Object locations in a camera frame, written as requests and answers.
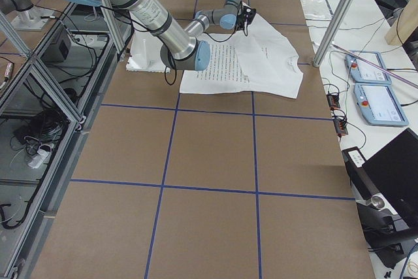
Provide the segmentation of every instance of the black cable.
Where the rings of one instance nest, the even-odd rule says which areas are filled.
[[[224,39],[224,40],[222,40],[222,41],[218,41],[218,40],[216,40],[216,39],[214,39],[212,36],[210,36],[210,34],[209,33],[207,33],[207,32],[203,32],[203,34],[206,34],[206,35],[208,35],[214,42],[226,42],[227,40],[229,40],[234,34],[235,34],[235,30],[232,32],[232,34],[230,34],[229,36],[228,36],[228,38],[227,39]]]
[[[6,57],[2,57],[2,56],[0,56],[0,58],[1,58],[1,59],[4,59],[4,60],[7,60],[8,62],[10,62],[10,63],[13,63],[13,64],[14,64],[14,62],[13,62],[13,61],[11,61],[10,59],[7,59]]]
[[[338,29],[338,30],[339,31],[353,31],[353,30],[364,29],[365,27],[368,27],[368,26],[371,26],[371,25],[375,25],[376,23],[378,23],[378,22],[380,22],[380,21],[382,21],[384,19],[385,18],[379,19],[379,20],[377,20],[377,21],[375,21],[373,23],[366,24],[366,25],[361,26],[361,27],[350,27],[349,29]],[[316,29],[327,29],[328,28],[327,26],[316,26],[316,25],[309,25],[308,27],[314,27]]]
[[[364,136],[364,143],[363,143],[363,145],[361,147],[359,147],[359,150],[361,150],[363,147],[366,146],[366,143],[367,143],[367,135],[366,135],[366,133],[363,132],[362,129],[360,129],[359,127],[357,127],[356,125],[354,125],[354,124],[352,124],[350,122],[347,122],[347,124],[351,125],[352,127],[355,127],[357,130],[359,130],[363,134],[363,136]]]
[[[59,142],[61,140],[61,136],[62,134],[65,134],[65,132],[67,132],[67,127],[68,127],[68,122],[65,119],[64,115],[60,112],[58,112],[60,114],[60,117],[62,118],[62,124],[63,127],[61,129],[61,135],[59,136],[59,138],[57,140],[55,140],[54,142]],[[15,220],[16,223],[14,225],[10,225],[9,222],[11,222],[12,218],[6,219],[6,215],[5,212],[3,210],[3,207],[10,207],[11,204],[1,204],[0,205],[0,217],[1,217],[1,225],[3,226],[4,229],[7,230],[12,230],[12,229],[16,229],[17,227],[21,226],[21,224],[23,224],[23,222],[26,220],[27,215],[29,214],[29,209],[33,203],[33,201],[35,200],[35,197],[37,196],[42,183],[44,182],[46,175],[48,174],[48,170],[44,171],[44,174],[42,175],[42,177],[39,179],[37,187],[35,188],[32,196],[30,197],[30,199],[28,201],[26,201],[26,208],[25,208],[25,212],[23,214],[23,216],[19,219],[19,220]]]
[[[410,105],[413,105],[413,104],[416,104],[416,103],[418,103],[418,99],[417,99],[416,101],[413,101],[412,103],[408,103],[408,104],[401,104],[400,106],[401,106],[401,107],[407,107],[407,106],[410,106]]]

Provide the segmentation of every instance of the wire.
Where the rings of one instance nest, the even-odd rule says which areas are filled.
[[[19,213],[20,209],[22,208],[22,203],[23,203],[21,195],[19,195],[19,200],[20,200],[19,208],[15,211],[15,213],[10,218],[7,218],[7,219],[2,217],[1,218],[2,221],[0,223],[9,222],[11,219],[13,219],[15,217],[15,215],[17,215]],[[5,205],[2,205],[2,206],[12,206],[12,205],[11,204],[5,204]]]
[[[373,32],[372,37],[370,37],[370,39],[368,40],[368,42],[363,46],[363,48],[359,52],[359,55],[364,51],[364,49],[366,49],[367,45],[370,44],[370,42],[374,38],[374,35],[376,35],[376,33],[379,31],[379,29],[382,27],[382,25],[385,23],[385,21],[386,21],[386,19],[383,19],[383,21],[380,23],[379,27]]]
[[[418,264],[413,261],[409,261],[406,270],[408,271],[408,274],[416,278],[416,274],[418,273]]]
[[[224,39],[224,40],[222,40],[222,41],[218,41],[218,40],[216,40],[216,39],[214,39],[209,33],[207,33],[207,32],[203,32],[204,34],[206,34],[206,35],[208,35],[214,42],[226,42],[227,40],[229,40],[234,34],[235,34],[235,30],[232,32],[232,34],[230,34],[229,36],[228,36],[228,38],[227,39]]]
[[[94,18],[93,19],[88,19],[88,17],[89,16],[92,16],[92,15],[94,15]],[[86,21],[86,22],[94,22],[94,21],[97,21],[97,20],[100,20],[100,16],[97,14],[96,7],[93,7],[93,13],[88,14],[87,16],[85,16],[84,17],[84,21]]]
[[[400,106],[401,106],[401,107],[407,107],[407,106],[410,106],[410,105],[414,105],[414,104],[416,104],[416,103],[418,103],[418,99],[417,99],[416,101],[413,101],[412,103],[408,103],[408,104],[401,104]]]
[[[364,29],[365,27],[368,27],[368,26],[371,26],[371,25],[375,25],[376,23],[378,23],[378,22],[380,22],[380,21],[382,21],[384,19],[385,18],[379,19],[379,20],[377,20],[377,21],[375,21],[373,23],[366,24],[366,25],[361,26],[361,27],[350,27],[349,29],[338,29],[338,30],[339,31],[353,31],[353,30],[358,30],[358,29]],[[316,25],[308,25],[308,27],[314,27],[316,29],[327,29],[328,28],[328,26],[316,26]]]
[[[354,124],[352,124],[352,123],[350,123],[350,122],[347,122],[347,124],[351,125],[352,127],[355,127],[357,130],[359,130],[359,131],[363,134],[363,136],[364,136],[364,142],[363,142],[363,145],[359,148],[359,150],[361,150],[363,147],[365,147],[365,146],[366,146],[366,143],[367,143],[367,136],[366,136],[366,133],[365,133],[365,132],[363,132],[363,130],[362,130],[362,129],[360,129],[359,127],[357,127],[356,125],[354,125]]]
[[[4,60],[6,60],[6,61],[8,61],[8,62],[10,62],[10,63],[13,63],[13,64],[14,64],[14,62],[13,62],[13,61],[11,61],[10,59],[8,59],[8,58],[6,58],[6,57],[2,57],[2,56],[0,56],[0,58],[1,58],[1,59],[4,59]]]
[[[406,256],[404,266],[402,267],[402,270],[400,271],[399,279],[402,279],[402,277],[403,277],[403,275],[404,275],[404,271],[405,271],[406,265],[408,264],[408,260],[410,259],[410,257],[411,257],[411,255],[412,255],[412,253],[413,253],[413,252],[415,252],[415,251],[417,251],[417,250],[418,250],[418,243],[416,243],[416,244],[412,247],[412,249],[410,250],[410,252],[409,252],[409,253],[408,253],[408,255]]]

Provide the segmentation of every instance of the white cloth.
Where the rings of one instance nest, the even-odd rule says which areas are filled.
[[[212,55],[205,71],[185,71],[180,93],[235,93],[263,91],[297,98],[303,74],[297,66],[298,54],[290,42],[259,14],[243,32],[227,42],[217,43],[207,35]],[[212,35],[223,40],[228,35]]]

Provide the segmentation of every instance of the cable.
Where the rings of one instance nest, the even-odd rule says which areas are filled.
[[[411,257],[411,255],[412,255],[412,253],[414,253],[414,252],[415,252],[415,251],[417,251],[417,250],[418,250],[418,243],[416,243],[416,244],[412,247],[412,249],[410,250],[410,252],[409,252],[409,253],[408,253],[408,255],[406,256],[404,266],[402,267],[402,270],[400,271],[399,279],[402,279],[402,277],[403,277],[403,275],[404,275],[404,271],[405,271],[406,265],[408,264],[408,260],[410,259],[410,257]]]
[[[360,129],[359,127],[357,127],[356,125],[354,125],[354,124],[352,124],[352,123],[350,123],[350,122],[347,122],[347,124],[351,125],[352,127],[355,127],[357,130],[359,130],[359,131],[363,134],[363,136],[364,136],[364,142],[363,142],[363,145],[362,145],[361,147],[359,147],[359,150],[361,150],[363,147],[365,147],[365,146],[366,146],[366,143],[367,143],[367,136],[366,136],[366,133],[365,133],[365,132],[363,132],[363,130],[362,130],[362,129]]]
[[[15,215],[17,215],[19,213],[20,209],[22,208],[22,203],[23,203],[22,196],[21,195],[19,195],[19,200],[20,200],[20,202],[19,202],[19,208],[15,211],[15,213],[10,218],[7,218],[7,219],[4,218],[4,217],[2,217],[1,218],[2,220],[1,220],[0,223],[9,222],[11,219],[13,219],[15,217]],[[12,206],[12,205],[11,204],[4,204],[2,206]]]
[[[409,261],[406,270],[408,271],[408,274],[410,274],[410,276],[416,278],[416,274],[418,274],[418,264],[416,264],[413,261]]]
[[[385,19],[385,18],[379,19],[379,20],[377,20],[377,21],[375,21],[375,22],[373,22],[373,23],[366,24],[366,25],[361,26],[361,27],[350,27],[349,29],[338,29],[338,30],[339,30],[339,31],[352,31],[352,30],[364,29],[365,27],[368,27],[368,26],[374,25],[374,24],[376,24],[376,23],[378,23],[378,22],[380,22],[380,21],[382,21],[382,20],[384,20],[384,19]],[[308,25],[308,27],[314,27],[314,28],[316,28],[316,29],[327,29],[327,28],[328,28],[328,26],[316,26],[316,25]]]
[[[218,41],[218,40],[216,40],[216,39],[214,39],[209,33],[207,33],[207,32],[203,32],[203,34],[206,34],[206,35],[208,35],[214,42],[226,42],[227,40],[229,40],[234,34],[235,34],[235,30],[232,32],[232,34],[230,34],[229,36],[228,36],[228,38],[227,39],[224,39],[224,40],[222,40],[222,41]]]
[[[10,63],[13,63],[13,64],[14,64],[14,62],[13,62],[13,61],[11,61],[10,59],[8,59],[8,58],[6,58],[6,57],[2,57],[2,56],[0,56],[0,58],[1,58],[1,59],[4,59],[4,60],[6,60],[6,61],[8,61],[8,62],[10,62]]]
[[[94,18],[93,19],[88,19],[88,17],[91,16],[91,15],[94,15]],[[100,20],[100,16],[97,14],[96,7],[93,7],[93,13],[88,14],[87,16],[85,16],[84,21],[94,22],[94,21],[97,21],[97,20]]]

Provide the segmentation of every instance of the screen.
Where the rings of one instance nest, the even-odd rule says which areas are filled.
[[[378,121],[404,121],[386,86],[362,86],[374,118]]]
[[[418,226],[418,136],[407,128],[363,169],[404,221]]]
[[[378,55],[376,54],[362,53],[361,57],[367,61],[370,61],[376,65],[381,66],[380,60],[378,59]],[[368,63],[365,63],[363,60],[357,59],[356,62],[357,62],[357,65],[359,65],[360,75],[363,79],[377,80],[377,81],[386,80],[385,75],[378,68],[373,67],[372,65],[369,65]]]

